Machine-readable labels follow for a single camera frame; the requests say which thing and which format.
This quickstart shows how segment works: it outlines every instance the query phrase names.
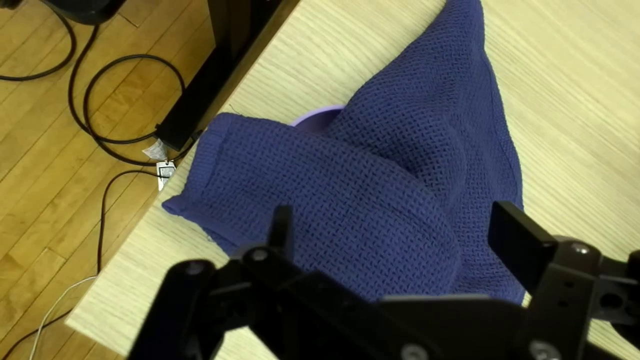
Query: blue cloth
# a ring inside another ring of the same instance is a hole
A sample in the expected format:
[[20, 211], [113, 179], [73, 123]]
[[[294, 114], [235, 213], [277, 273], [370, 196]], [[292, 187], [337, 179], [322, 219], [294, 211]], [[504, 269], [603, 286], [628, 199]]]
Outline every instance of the blue cloth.
[[489, 205], [521, 205], [519, 163], [484, 51], [478, 0], [450, 0], [324, 129], [220, 114], [166, 210], [228, 253], [294, 207], [294, 262], [366, 300], [521, 286], [485, 244]]

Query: light wood tabletop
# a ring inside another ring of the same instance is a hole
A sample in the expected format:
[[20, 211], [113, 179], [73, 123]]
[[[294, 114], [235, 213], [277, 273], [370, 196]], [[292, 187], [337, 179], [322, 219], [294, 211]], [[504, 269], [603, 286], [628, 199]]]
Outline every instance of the light wood tabletop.
[[[292, 122], [343, 104], [438, 14], [441, 0], [300, 0], [221, 106]], [[485, 47], [519, 152], [526, 211], [624, 260], [640, 247], [640, 2], [485, 0]], [[194, 224], [162, 201], [179, 192], [191, 154], [157, 196], [67, 324], [128, 353], [166, 269], [185, 258], [226, 262]], [[607, 326], [595, 343], [638, 357]], [[221, 357], [263, 352], [249, 331]]]

